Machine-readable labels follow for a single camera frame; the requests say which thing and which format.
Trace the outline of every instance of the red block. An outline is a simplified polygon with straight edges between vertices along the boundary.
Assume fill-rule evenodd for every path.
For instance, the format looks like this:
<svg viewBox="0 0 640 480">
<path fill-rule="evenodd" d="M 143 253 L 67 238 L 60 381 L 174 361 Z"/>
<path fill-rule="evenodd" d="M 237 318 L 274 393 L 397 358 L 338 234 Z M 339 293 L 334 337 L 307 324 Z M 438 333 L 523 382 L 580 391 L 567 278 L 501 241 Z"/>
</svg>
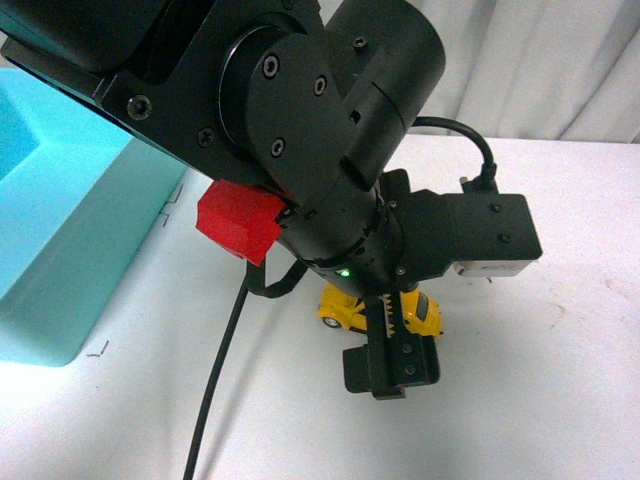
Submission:
<svg viewBox="0 0 640 480">
<path fill-rule="evenodd" d="M 261 188 L 213 182 L 198 202 L 196 228 L 235 256 L 259 266 L 280 236 L 285 204 Z"/>
</svg>

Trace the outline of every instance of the white tabletop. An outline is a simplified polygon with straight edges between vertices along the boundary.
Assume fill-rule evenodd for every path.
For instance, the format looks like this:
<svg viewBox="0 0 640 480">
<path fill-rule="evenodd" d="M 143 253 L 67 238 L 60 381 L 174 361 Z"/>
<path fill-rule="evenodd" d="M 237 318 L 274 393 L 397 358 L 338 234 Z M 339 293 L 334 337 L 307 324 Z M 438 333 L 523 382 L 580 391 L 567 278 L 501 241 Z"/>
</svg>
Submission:
<svg viewBox="0 0 640 480">
<path fill-rule="evenodd" d="M 640 478 L 640 145 L 490 143 L 545 253 L 516 278 L 422 283 L 444 318 L 440 382 L 349 394 L 342 350 L 365 337 L 315 318 L 323 282 L 307 274 L 249 298 L 199 478 Z M 409 136 L 389 168 L 446 193 L 479 165 L 466 139 Z M 194 228 L 208 184 L 187 173 L 75 361 L 0 364 L 0 478 L 182 478 L 244 273 Z M 291 262 L 276 249 L 269 277 Z"/>
</svg>

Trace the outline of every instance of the teal foam container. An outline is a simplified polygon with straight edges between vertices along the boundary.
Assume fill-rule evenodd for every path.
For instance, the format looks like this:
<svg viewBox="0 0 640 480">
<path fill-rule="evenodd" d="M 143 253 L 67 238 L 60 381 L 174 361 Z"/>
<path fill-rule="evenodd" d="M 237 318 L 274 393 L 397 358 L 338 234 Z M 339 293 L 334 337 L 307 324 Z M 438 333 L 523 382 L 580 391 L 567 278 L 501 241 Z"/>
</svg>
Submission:
<svg viewBox="0 0 640 480">
<path fill-rule="evenodd" d="M 0 361 L 73 360 L 184 170 L 0 69 Z"/>
</svg>

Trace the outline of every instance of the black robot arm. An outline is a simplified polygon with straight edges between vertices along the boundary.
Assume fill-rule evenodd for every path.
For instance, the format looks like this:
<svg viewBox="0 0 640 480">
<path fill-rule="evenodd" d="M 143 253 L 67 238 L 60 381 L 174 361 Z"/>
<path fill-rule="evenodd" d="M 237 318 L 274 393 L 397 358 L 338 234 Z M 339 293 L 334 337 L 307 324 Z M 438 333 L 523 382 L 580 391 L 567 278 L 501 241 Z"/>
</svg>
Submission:
<svg viewBox="0 0 640 480">
<path fill-rule="evenodd" d="M 401 335 L 380 332 L 396 293 L 454 262 L 514 275 L 541 249 L 521 196 L 411 193 L 406 172 L 383 173 L 444 71 L 422 14 L 345 0 L 325 27 L 319 11 L 316 0 L 0 0 L 2 54 L 210 178 L 280 197 L 279 242 L 367 303 L 370 348 L 345 355 L 347 384 L 392 398 L 438 377 L 432 342 L 404 333 L 424 368 L 392 372 Z"/>
</svg>

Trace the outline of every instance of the toy car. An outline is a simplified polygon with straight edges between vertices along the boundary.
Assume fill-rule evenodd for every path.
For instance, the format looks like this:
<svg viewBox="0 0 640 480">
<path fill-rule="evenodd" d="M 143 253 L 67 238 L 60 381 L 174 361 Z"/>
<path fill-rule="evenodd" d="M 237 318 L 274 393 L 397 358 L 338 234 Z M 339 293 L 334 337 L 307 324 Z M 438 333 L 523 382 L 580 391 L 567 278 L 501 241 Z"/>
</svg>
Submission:
<svg viewBox="0 0 640 480">
<path fill-rule="evenodd" d="M 437 340 L 442 335 L 442 316 L 438 303 L 419 290 L 401 293 L 400 298 L 407 330 L 425 337 L 433 336 Z M 347 295 L 331 284 L 322 293 L 318 318 L 330 328 L 360 333 L 367 331 L 362 299 Z"/>
</svg>

